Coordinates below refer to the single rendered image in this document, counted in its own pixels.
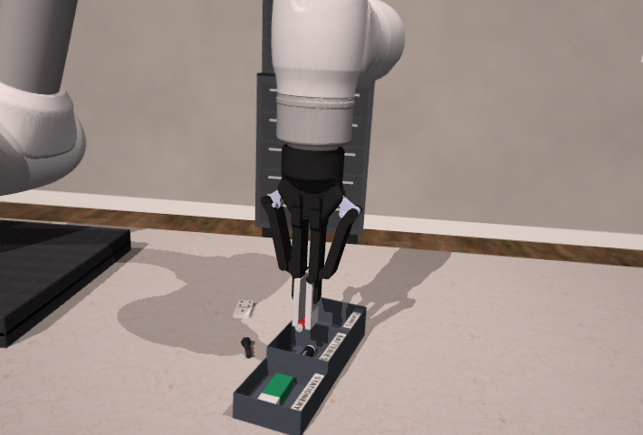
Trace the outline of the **red battery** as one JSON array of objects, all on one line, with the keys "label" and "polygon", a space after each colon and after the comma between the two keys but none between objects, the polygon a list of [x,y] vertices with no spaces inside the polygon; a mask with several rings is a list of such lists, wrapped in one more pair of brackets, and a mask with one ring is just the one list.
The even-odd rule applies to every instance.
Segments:
[{"label": "red battery", "polygon": [[297,332],[301,332],[305,327],[305,316],[303,319],[295,326]]}]

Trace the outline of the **green and white eraser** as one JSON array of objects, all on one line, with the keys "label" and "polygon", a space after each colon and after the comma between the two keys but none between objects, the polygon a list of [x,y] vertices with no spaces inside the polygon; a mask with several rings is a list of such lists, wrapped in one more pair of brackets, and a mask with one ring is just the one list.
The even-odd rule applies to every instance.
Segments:
[{"label": "green and white eraser", "polygon": [[292,387],[292,376],[277,373],[265,387],[258,399],[281,405]]}]

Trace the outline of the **white domino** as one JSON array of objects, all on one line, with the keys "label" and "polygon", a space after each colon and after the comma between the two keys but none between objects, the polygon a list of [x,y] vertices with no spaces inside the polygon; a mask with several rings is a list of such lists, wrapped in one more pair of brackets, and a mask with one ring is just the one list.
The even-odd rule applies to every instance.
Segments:
[{"label": "white domino", "polygon": [[233,318],[249,319],[254,307],[254,301],[239,300]]}]

